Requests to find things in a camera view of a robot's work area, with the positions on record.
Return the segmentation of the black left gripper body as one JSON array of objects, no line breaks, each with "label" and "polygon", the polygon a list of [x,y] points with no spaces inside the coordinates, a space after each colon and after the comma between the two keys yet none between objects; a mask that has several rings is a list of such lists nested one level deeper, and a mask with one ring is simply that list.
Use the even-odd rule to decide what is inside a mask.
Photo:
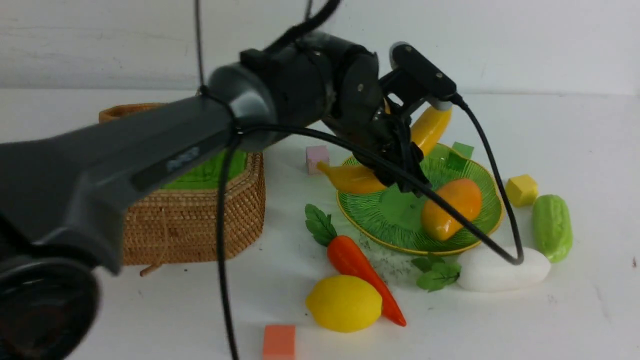
[{"label": "black left gripper body", "polygon": [[[407,169],[411,169],[418,164],[416,158],[414,158],[416,154],[412,150],[412,146],[415,144],[411,140],[411,129],[407,120],[391,113],[386,100],[382,101],[381,107],[373,112],[368,120],[354,120],[349,116],[336,118],[333,115],[329,115],[325,118],[325,124],[337,137],[394,164],[398,169],[418,180],[423,187],[430,187],[430,184],[422,183],[413,173],[407,172]],[[404,185],[412,187],[413,191],[407,194],[414,194],[418,197],[424,194],[419,186],[407,181],[406,178],[398,175],[396,171],[380,166],[379,162],[372,161],[359,153],[355,152],[353,156],[359,164],[363,160],[363,165],[373,171],[383,171],[384,174],[394,173],[394,180],[402,180]]]}]

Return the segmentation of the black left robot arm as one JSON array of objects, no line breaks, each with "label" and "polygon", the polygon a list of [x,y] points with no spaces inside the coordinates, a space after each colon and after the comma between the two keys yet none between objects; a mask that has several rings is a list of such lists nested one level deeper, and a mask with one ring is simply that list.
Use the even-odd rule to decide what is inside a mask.
[{"label": "black left robot arm", "polygon": [[436,68],[407,43],[378,57],[322,32],[242,51],[200,95],[39,140],[1,145],[1,358],[62,360],[98,310],[93,269],[122,268],[125,212],[237,141],[259,152],[322,120],[414,175],[407,116]]}]

